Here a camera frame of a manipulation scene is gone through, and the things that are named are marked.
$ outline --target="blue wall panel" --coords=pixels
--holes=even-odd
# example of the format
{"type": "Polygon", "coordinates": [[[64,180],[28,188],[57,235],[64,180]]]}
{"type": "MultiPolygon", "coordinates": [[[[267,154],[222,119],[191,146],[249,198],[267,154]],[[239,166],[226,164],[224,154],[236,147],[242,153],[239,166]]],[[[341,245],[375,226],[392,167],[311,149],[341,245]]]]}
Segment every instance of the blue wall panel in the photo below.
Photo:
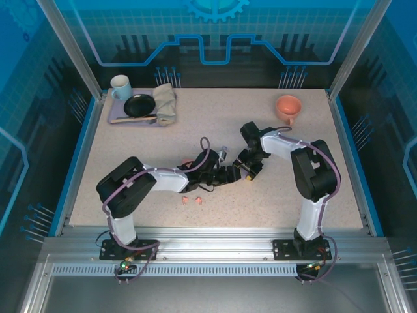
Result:
{"type": "Polygon", "coordinates": [[[339,95],[394,251],[417,250],[416,8],[392,1],[339,95]]]}
{"type": "Polygon", "coordinates": [[[182,87],[329,87],[373,4],[58,2],[103,88],[117,72],[136,87],[154,87],[156,67],[164,66],[179,70],[182,87]],[[287,69],[298,84],[280,83],[287,69]]]}
{"type": "Polygon", "coordinates": [[[0,27],[0,312],[17,312],[50,226],[28,207],[53,215],[91,96],[36,1],[0,1],[0,27]]]}

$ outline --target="gray towel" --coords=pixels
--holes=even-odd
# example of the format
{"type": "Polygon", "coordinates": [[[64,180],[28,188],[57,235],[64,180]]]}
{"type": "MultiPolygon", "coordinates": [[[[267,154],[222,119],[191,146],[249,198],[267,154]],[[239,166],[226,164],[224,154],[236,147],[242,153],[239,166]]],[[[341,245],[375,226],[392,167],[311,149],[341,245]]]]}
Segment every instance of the gray towel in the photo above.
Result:
{"type": "Polygon", "coordinates": [[[159,125],[175,123],[175,93],[170,83],[158,86],[153,91],[156,104],[156,119],[159,125]]]}

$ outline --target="gear logo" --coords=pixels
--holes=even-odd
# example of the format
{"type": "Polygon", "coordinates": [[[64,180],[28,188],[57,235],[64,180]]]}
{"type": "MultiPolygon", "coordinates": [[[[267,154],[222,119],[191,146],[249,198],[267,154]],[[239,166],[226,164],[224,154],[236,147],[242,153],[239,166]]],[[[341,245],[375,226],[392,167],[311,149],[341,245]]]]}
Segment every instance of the gear logo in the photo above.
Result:
{"type": "Polygon", "coordinates": [[[25,32],[38,21],[36,0],[0,0],[0,8],[7,8],[13,20],[25,32]]]}
{"type": "Polygon", "coordinates": [[[184,0],[184,4],[195,18],[217,23],[218,20],[226,22],[228,18],[235,18],[236,12],[242,13],[242,7],[249,5],[249,0],[184,0]]]}

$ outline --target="white mug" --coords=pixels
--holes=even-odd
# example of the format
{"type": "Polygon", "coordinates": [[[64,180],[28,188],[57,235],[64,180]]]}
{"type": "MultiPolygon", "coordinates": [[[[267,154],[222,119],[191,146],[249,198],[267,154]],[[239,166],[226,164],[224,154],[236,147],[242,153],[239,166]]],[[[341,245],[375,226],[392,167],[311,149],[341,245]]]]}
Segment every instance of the white mug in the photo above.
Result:
{"type": "Polygon", "coordinates": [[[116,100],[128,100],[132,96],[132,87],[130,86],[129,77],[126,75],[117,75],[110,81],[113,88],[111,96],[116,100]]]}

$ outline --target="metal pin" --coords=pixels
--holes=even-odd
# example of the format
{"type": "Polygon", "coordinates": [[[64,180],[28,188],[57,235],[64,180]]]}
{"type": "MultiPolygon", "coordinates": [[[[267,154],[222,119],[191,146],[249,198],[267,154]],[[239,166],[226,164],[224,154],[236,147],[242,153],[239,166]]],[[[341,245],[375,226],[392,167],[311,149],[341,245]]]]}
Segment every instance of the metal pin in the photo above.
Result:
{"type": "Polygon", "coordinates": [[[291,87],[291,85],[293,84],[293,80],[294,80],[294,77],[295,77],[295,72],[298,70],[298,65],[296,65],[295,67],[294,67],[294,72],[293,72],[293,78],[291,78],[291,83],[289,84],[289,86],[291,87]]]}
{"type": "Polygon", "coordinates": [[[82,114],[80,114],[79,110],[77,109],[77,106],[74,103],[72,103],[70,100],[68,100],[67,103],[75,112],[82,116],[82,114]]]}
{"type": "Polygon", "coordinates": [[[300,77],[298,78],[298,82],[295,84],[295,85],[297,85],[298,86],[298,84],[300,83],[300,81],[301,81],[301,77],[302,77],[302,73],[304,73],[304,70],[307,68],[307,66],[306,65],[303,65],[302,67],[301,67],[301,74],[300,74],[300,77]]]}
{"type": "Polygon", "coordinates": [[[161,72],[159,71],[161,68],[160,67],[156,67],[156,70],[158,71],[158,76],[159,76],[159,81],[162,84],[162,79],[161,79],[161,72]]]}
{"type": "Polygon", "coordinates": [[[38,230],[38,231],[41,231],[42,233],[45,233],[46,235],[48,234],[48,232],[47,232],[46,230],[41,230],[40,228],[36,227],[36,226],[35,226],[35,225],[33,225],[33,224],[30,224],[30,225],[29,225],[29,229],[30,229],[30,230],[38,230]]]}
{"type": "Polygon", "coordinates": [[[83,124],[83,117],[74,108],[71,109],[71,113],[72,113],[73,116],[77,117],[77,120],[81,124],[83,124]]]}
{"type": "Polygon", "coordinates": [[[371,122],[369,122],[369,124],[363,124],[362,130],[358,131],[356,134],[353,135],[353,140],[357,140],[359,138],[359,136],[361,135],[361,133],[363,133],[364,131],[367,130],[367,127],[371,125],[371,122]]]}
{"type": "Polygon", "coordinates": [[[75,88],[73,88],[72,90],[73,90],[73,92],[75,92],[75,94],[77,95],[77,97],[81,100],[81,102],[82,102],[82,103],[84,103],[85,107],[86,107],[86,108],[88,108],[88,107],[89,107],[89,105],[88,105],[88,103],[84,100],[84,98],[83,98],[83,97],[81,97],[81,93],[80,93],[77,89],[75,89],[75,88]]]}
{"type": "Polygon", "coordinates": [[[302,80],[301,80],[301,84],[300,84],[300,85],[298,85],[298,88],[301,88],[301,87],[303,86],[303,84],[304,84],[304,80],[306,80],[307,75],[308,75],[308,73],[307,73],[307,72],[305,72],[305,73],[303,74],[303,77],[302,77],[302,80]]]}
{"type": "Polygon", "coordinates": [[[47,208],[43,207],[41,203],[38,203],[38,204],[36,205],[36,207],[37,207],[38,209],[43,209],[43,210],[45,210],[45,211],[47,211],[47,212],[52,213],[53,215],[55,215],[55,213],[54,213],[54,212],[52,212],[51,210],[48,210],[47,208]]]}
{"type": "Polygon", "coordinates": [[[413,267],[412,269],[400,269],[399,272],[408,272],[417,269],[417,267],[413,267]]]}
{"type": "Polygon", "coordinates": [[[44,215],[44,216],[46,216],[46,217],[49,217],[50,219],[53,219],[53,215],[51,216],[51,215],[49,215],[49,214],[46,214],[46,213],[43,213],[42,211],[40,211],[40,210],[38,210],[38,209],[35,209],[31,204],[29,204],[28,206],[27,206],[27,209],[29,210],[29,211],[35,211],[35,212],[38,212],[38,213],[40,213],[40,214],[42,214],[42,215],[44,215]]]}
{"type": "Polygon", "coordinates": [[[84,120],[85,114],[84,114],[84,111],[79,106],[78,102],[76,102],[75,100],[73,100],[73,103],[71,105],[71,108],[73,108],[74,110],[76,110],[83,117],[83,120],[84,120]]]}
{"type": "Polygon", "coordinates": [[[174,80],[173,80],[172,76],[173,76],[173,74],[169,73],[169,77],[171,78],[171,85],[172,85],[172,87],[174,87],[174,80]]]}
{"type": "Polygon", "coordinates": [[[168,79],[168,67],[164,67],[164,70],[165,70],[165,74],[166,74],[167,79],[168,79]]]}
{"type": "Polygon", "coordinates": [[[177,84],[177,75],[175,74],[175,70],[176,69],[177,69],[176,67],[171,67],[171,70],[174,72],[175,87],[177,88],[178,87],[178,84],[177,84]]]}
{"type": "Polygon", "coordinates": [[[401,264],[396,264],[397,266],[403,266],[403,265],[408,265],[408,264],[411,264],[411,265],[416,265],[416,260],[415,259],[412,259],[411,261],[409,261],[409,262],[405,262],[405,263],[401,263],[401,264]]]}
{"type": "Polygon", "coordinates": [[[282,78],[284,77],[285,73],[281,72],[281,78],[280,78],[280,83],[278,84],[278,88],[281,88],[281,82],[282,82],[282,78]]]}
{"type": "Polygon", "coordinates": [[[417,256],[417,254],[410,254],[409,256],[402,256],[402,257],[400,257],[400,258],[396,258],[396,259],[394,259],[394,261],[397,261],[397,260],[402,260],[402,259],[412,258],[413,256],[417,256]]]}
{"type": "Polygon", "coordinates": [[[352,134],[355,133],[359,127],[369,118],[369,114],[365,115],[365,117],[360,121],[360,123],[356,122],[356,126],[352,127],[351,132],[352,134]]]}
{"type": "Polygon", "coordinates": [[[368,139],[366,140],[366,142],[364,142],[364,143],[363,143],[363,144],[359,147],[358,152],[359,152],[359,151],[361,151],[361,150],[362,150],[362,148],[363,148],[363,147],[365,147],[365,146],[366,146],[366,144],[367,144],[368,142],[371,142],[371,138],[368,138],[368,139]]]}
{"type": "Polygon", "coordinates": [[[409,278],[409,277],[417,277],[417,274],[415,274],[415,275],[407,275],[407,276],[400,276],[400,278],[409,278]]]}
{"type": "Polygon", "coordinates": [[[365,132],[357,139],[354,139],[355,141],[355,145],[357,146],[359,142],[362,141],[362,139],[364,139],[364,137],[366,137],[369,134],[369,132],[367,130],[365,130],[365,132]]]}
{"type": "Polygon", "coordinates": [[[83,121],[84,120],[84,115],[80,112],[80,110],[77,109],[75,105],[71,104],[71,102],[69,100],[68,100],[68,104],[73,109],[73,111],[77,114],[77,116],[83,121]]]}
{"type": "Polygon", "coordinates": [[[23,226],[20,226],[19,231],[20,231],[21,233],[23,233],[24,231],[26,231],[27,233],[31,233],[32,235],[36,235],[36,236],[39,236],[39,237],[45,238],[45,236],[39,235],[38,233],[34,233],[33,231],[26,230],[23,226]]]}
{"type": "Polygon", "coordinates": [[[181,74],[177,73],[177,78],[178,78],[178,87],[181,88],[181,74]]]}
{"type": "Polygon", "coordinates": [[[297,83],[297,80],[298,80],[298,77],[300,76],[300,73],[299,72],[295,73],[295,76],[297,76],[297,77],[296,77],[296,79],[294,81],[293,89],[295,88],[295,84],[297,83]]]}
{"type": "Polygon", "coordinates": [[[361,116],[361,117],[359,117],[359,120],[352,126],[352,128],[351,128],[351,131],[352,130],[354,130],[355,129],[355,127],[361,122],[361,121],[363,121],[364,120],[364,117],[363,116],[361,116]]]}
{"type": "Polygon", "coordinates": [[[155,77],[156,85],[159,86],[158,73],[154,73],[154,77],[155,77]]]}
{"type": "Polygon", "coordinates": [[[45,218],[40,217],[37,213],[33,215],[33,218],[39,218],[40,220],[43,220],[45,223],[52,224],[49,220],[46,220],[45,218]]]}
{"type": "Polygon", "coordinates": [[[37,241],[38,243],[44,243],[44,242],[43,242],[43,241],[41,241],[41,240],[38,240],[38,239],[32,238],[30,235],[26,235],[26,240],[33,240],[33,241],[37,241]]]}
{"type": "Polygon", "coordinates": [[[370,132],[365,132],[366,134],[364,135],[364,137],[362,136],[360,139],[358,139],[357,142],[357,146],[361,145],[362,142],[364,142],[373,132],[375,131],[375,128],[372,128],[370,132]]]}
{"type": "Polygon", "coordinates": [[[27,216],[27,215],[25,215],[23,217],[23,220],[30,220],[31,222],[34,222],[35,224],[41,225],[41,226],[49,229],[49,226],[43,225],[42,223],[38,222],[37,220],[33,220],[32,218],[29,218],[29,216],[27,216]]]}
{"type": "Polygon", "coordinates": [[[360,132],[360,130],[363,130],[365,128],[366,124],[361,123],[360,125],[358,125],[358,127],[356,127],[354,131],[352,131],[352,137],[355,137],[358,134],[358,132],[360,132]]]}
{"type": "Polygon", "coordinates": [[[287,72],[285,72],[283,83],[285,83],[285,80],[287,79],[287,74],[290,68],[291,68],[290,66],[287,66],[287,72]]]}
{"type": "Polygon", "coordinates": [[[85,107],[84,107],[83,103],[82,103],[82,102],[80,102],[80,101],[79,101],[79,99],[77,100],[77,99],[74,97],[74,94],[71,94],[71,95],[70,95],[70,97],[71,97],[72,101],[74,101],[74,102],[77,104],[77,107],[78,107],[78,108],[80,108],[80,110],[81,110],[84,114],[86,114],[86,113],[87,113],[87,110],[85,109],[85,107]]]}
{"type": "Polygon", "coordinates": [[[83,122],[82,120],[78,117],[78,115],[75,113],[74,110],[71,110],[71,114],[77,119],[77,121],[82,125],[83,122]]]}
{"type": "Polygon", "coordinates": [[[289,80],[291,79],[292,75],[293,75],[293,73],[288,73],[288,78],[287,78],[287,83],[285,84],[285,88],[288,88],[288,83],[289,83],[289,80]]]}

